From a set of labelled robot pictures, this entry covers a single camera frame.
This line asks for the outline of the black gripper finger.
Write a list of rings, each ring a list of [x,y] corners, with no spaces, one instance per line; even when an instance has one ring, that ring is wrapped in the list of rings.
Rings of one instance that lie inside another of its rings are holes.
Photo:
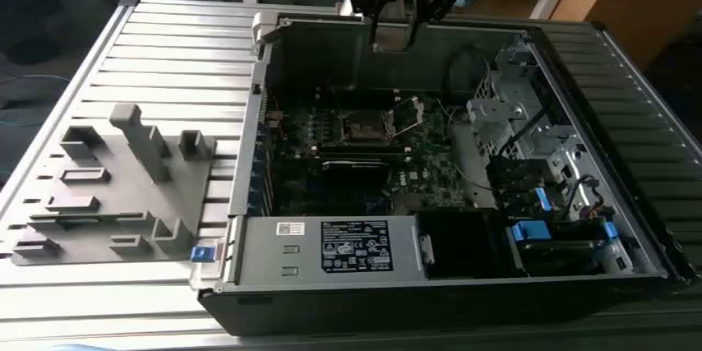
[[[379,19],[381,14],[386,5],[386,0],[377,0],[370,12],[371,28],[370,28],[370,40],[374,52],[383,51],[382,37],[379,35]]]
[[[410,49],[415,43],[419,29],[431,21],[430,1],[410,0],[406,7],[409,17],[409,28],[406,32],[406,48]]]

